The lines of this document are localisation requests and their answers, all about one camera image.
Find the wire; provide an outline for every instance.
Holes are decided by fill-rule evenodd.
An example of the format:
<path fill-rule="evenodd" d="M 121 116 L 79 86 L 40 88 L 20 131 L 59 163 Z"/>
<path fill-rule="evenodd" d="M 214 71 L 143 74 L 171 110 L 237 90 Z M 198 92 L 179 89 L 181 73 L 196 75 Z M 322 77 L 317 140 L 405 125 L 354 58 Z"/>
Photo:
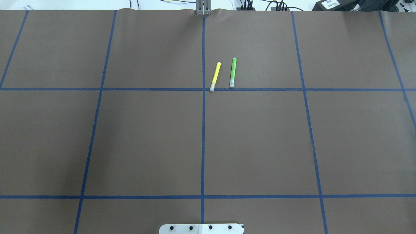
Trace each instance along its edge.
<path fill-rule="evenodd" d="M 391 7 L 393 6 L 394 0 L 391 0 L 389 11 L 391 11 Z"/>
<path fill-rule="evenodd" d="M 269 2 L 269 5 L 267 5 L 267 7 L 266 7 L 265 10 L 269 9 L 269 6 L 270 6 L 270 4 L 272 4 L 272 2 L 275 2 L 276 3 L 276 7 L 277 7 L 277 1 L 265 1 L 265 2 Z"/>
<path fill-rule="evenodd" d="M 298 9 L 298 10 L 304 11 L 304 10 L 302 10 L 300 8 L 297 8 L 297 7 L 284 7 L 284 8 L 282 8 L 282 10 L 287 10 L 288 8 L 294 8 L 294 9 Z"/>
<path fill-rule="evenodd" d="M 196 3 L 196 2 L 189 2 L 189 1 L 182 1 L 182 0 L 160 0 L 162 2 L 184 2 L 184 3 Z"/>
<path fill-rule="evenodd" d="M 278 2 L 277 0 L 272 0 L 272 1 L 262 0 L 262 1 L 269 2 L 269 4 L 267 5 L 267 7 L 266 7 L 266 9 L 265 9 L 265 10 L 269 9 L 270 4 L 272 4 L 273 2 L 275 2 L 275 3 L 276 3 L 276 10 L 282 10 L 282 9 L 281 9 L 281 7 L 282 7 L 282 6 L 283 6 L 283 7 L 287 6 L 287 4 L 286 4 L 286 3 L 284 3 L 283 1 L 281 1 L 281 2 Z"/>

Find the blue tape line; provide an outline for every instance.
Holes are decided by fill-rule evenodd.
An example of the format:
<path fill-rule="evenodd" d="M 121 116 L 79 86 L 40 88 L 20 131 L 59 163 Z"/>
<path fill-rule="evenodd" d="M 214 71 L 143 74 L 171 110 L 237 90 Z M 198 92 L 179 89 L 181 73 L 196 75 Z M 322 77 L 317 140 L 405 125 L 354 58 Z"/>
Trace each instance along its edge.
<path fill-rule="evenodd" d="M 325 207 L 324 207 L 324 199 L 322 198 L 321 179 L 319 177 L 318 160 L 317 160 L 317 157 L 316 157 L 315 142 L 314 142 L 314 139 L 313 139 L 312 124 L 311 124 L 311 119 L 310 119 L 310 114 L 309 114 L 309 107 L 308 107 L 308 101 L 307 101 L 307 96 L 306 96 L 306 88 L 305 88 L 305 80 L 303 78 L 302 62 L 301 62 L 301 59 L 300 59 L 299 44 L 298 44 L 298 41 L 297 41 L 297 33 L 296 33 L 295 16 L 293 15 L 293 11 L 291 11 L 291 15 L 292 15 L 293 33 L 294 33 L 294 36 L 295 36 L 297 61 L 298 61 L 298 65 L 299 65 L 300 79 L 302 81 L 303 99 L 305 101 L 306 117 L 307 117 L 307 120 L 308 120 L 309 136 L 310 136 L 310 139 L 311 139 L 313 157 L 314 157 L 314 161 L 315 161 L 315 174 L 316 174 L 316 181 L 317 181 L 317 184 L 318 184 L 318 192 L 319 192 L 319 196 L 320 196 L 319 201 L 321 203 L 322 221 L 323 221 L 323 224 L 324 224 L 324 232 L 325 232 L 325 234 L 328 234 L 327 219 L 326 219 Z"/>
<path fill-rule="evenodd" d="M 364 198 L 364 197 L 416 197 L 416 194 L 328 194 L 323 198 Z"/>
<path fill-rule="evenodd" d="M 319 198 L 319 195 L 206 195 L 206 199 L 288 199 Z"/>
<path fill-rule="evenodd" d="M 401 90 L 403 92 L 404 99 L 406 101 L 407 109 L 409 110 L 410 118 L 412 119 L 413 127 L 416 131 L 415 117 L 413 116 L 413 111 L 412 111 L 412 108 L 410 107 L 409 99 L 407 98 L 406 91 L 404 89 L 403 82 L 402 82 L 401 77 L 400 77 L 399 69 L 397 68 L 396 60 L 394 59 L 393 52 L 392 52 L 391 47 L 390 47 L 389 39 L 387 38 L 386 28 L 384 27 L 383 17 L 381 15 L 380 10 L 379 10 L 379 17 L 380 17 L 381 27 L 382 27 L 383 33 L 384 33 L 384 39 L 386 40 L 387 48 L 389 49 L 390 57 L 391 57 L 391 60 L 393 61 L 394 69 L 396 71 L 397 78 L 399 79 L 400 87 L 401 87 Z"/>
<path fill-rule="evenodd" d="M 0 199 L 80 199 L 80 196 L 60 196 L 60 195 L 0 195 Z"/>
<path fill-rule="evenodd" d="M 83 199 L 201 199 L 200 195 L 85 195 Z M 318 199 L 318 198 L 395 198 L 416 197 L 416 194 L 307 194 L 307 195 L 204 195 L 205 199 Z M 0 199 L 80 199 L 65 195 L 0 195 Z"/>
<path fill-rule="evenodd" d="M 215 91 L 302 91 L 301 88 L 215 88 Z"/>
<path fill-rule="evenodd" d="M 4 91 L 99 91 L 100 88 L 0 88 Z"/>
<path fill-rule="evenodd" d="M 6 68 L 4 69 L 4 72 L 3 72 L 3 76 L 1 77 L 0 88 L 3 86 L 3 82 L 4 82 L 4 79 L 6 78 L 7 70 L 9 69 L 10 62 L 12 61 L 12 57 L 13 57 L 13 54 L 15 53 L 17 42 L 19 41 L 20 34 L 22 34 L 23 26 L 25 25 L 26 18 L 27 18 L 28 14 L 29 14 L 29 11 L 27 10 L 26 14 L 25 14 L 25 17 L 23 18 L 22 24 L 20 26 L 19 32 L 17 34 L 17 37 L 16 37 L 15 43 L 13 45 L 12 51 L 10 52 L 9 60 L 7 61 Z"/>
<path fill-rule="evenodd" d="M 92 145 L 94 143 L 95 129 L 97 127 L 98 113 L 99 113 L 99 110 L 100 110 L 101 97 L 102 97 L 103 88 L 104 88 L 104 81 L 105 81 L 105 75 L 106 75 L 106 70 L 107 70 L 108 58 L 110 56 L 111 41 L 112 41 L 112 38 L 113 38 L 114 24 L 116 22 L 116 16 L 117 16 L 117 10 L 114 11 L 113 23 L 111 25 L 110 39 L 109 39 L 109 42 L 108 42 L 107 55 L 106 55 L 106 59 L 105 59 L 105 63 L 104 63 L 103 76 L 102 76 L 102 79 L 101 79 L 101 89 L 100 89 L 100 93 L 98 95 L 97 108 L 95 110 L 94 124 L 92 126 L 92 133 L 91 133 L 91 141 L 89 143 L 87 162 L 85 164 L 84 179 L 82 180 L 81 197 L 79 199 L 79 204 L 78 204 L 77 219 L 75 220 L 74 234 L 76 234 L 78 232 L 79 218 L 81 216 L 82 202 L 83 202 L 84 193 L 85 193 L 85 184 L 87 183 L 89 162 L 90 162 L 90 159 L 91 159 Z"/>
<path fill-rule="evenodd" d="M 202 91 L 199 88 L 104 88 L 106 91 Z"/>
<path fill-rule="evenodd" d="M 84 199 L 201 199 L 199 195 L 161 195 L 161 196 L 84 196 Z"/>
<path fill-rule="evenodd" d="M 207 88 L 0 88 L 4 91 L 209 91 Z M 306 91 L 398 91 L 402 89 L 305 88 Z M 303 91 L 302 88 L 216 88 L 215 91 Z"/>
<path fill-rule="evenodd" d="M 201 223 L 205 222 L 205 17 L 202 18 L 202 138 L 201 138 Z"/>
<path fill-rule="evenodd" d="M 401 91 L 401 89 L 356 89 L 356 88 L 305 88 L 306 91 Z"/>

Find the table surface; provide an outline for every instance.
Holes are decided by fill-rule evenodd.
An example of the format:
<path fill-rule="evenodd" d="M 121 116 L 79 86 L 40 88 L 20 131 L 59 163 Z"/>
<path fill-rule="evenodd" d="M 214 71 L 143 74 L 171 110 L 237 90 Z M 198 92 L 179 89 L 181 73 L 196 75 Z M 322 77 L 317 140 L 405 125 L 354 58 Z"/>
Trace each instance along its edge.
<path fill-rule="evenodd" d="M 1 11 L 0 232 L 415 233 L 415 20 Z"/>
<path fill-rule="evenodd" d="M 288 6 L 298 7 L 305 11 L 311 11 L 317 0 L 285 0 Z M 400 0 L 397 5 L 400 11 L 404 8 L 410 12 L 416 12 L 416 3 L 405 3 Z M 212 0 L 212 9 L 236 10 L 241 6 L 239 0 Z M 180 10 L 195 9 L 195 3 L 182 2 L 162 2 L 160 0 L 139 0 L 141 10 Z M 253 6 L 256 10 L 265 10 L 268 2 L 262 0 L 253 0 Z M 66 1 L 45 1 L 45 0 L 9 0 L 0 1 L 2 10 L 119 10 L 129 8 L 129 0 L 66 0 Z M 137 1 L 131 0 L 131 8 L 138 9 Z"/>

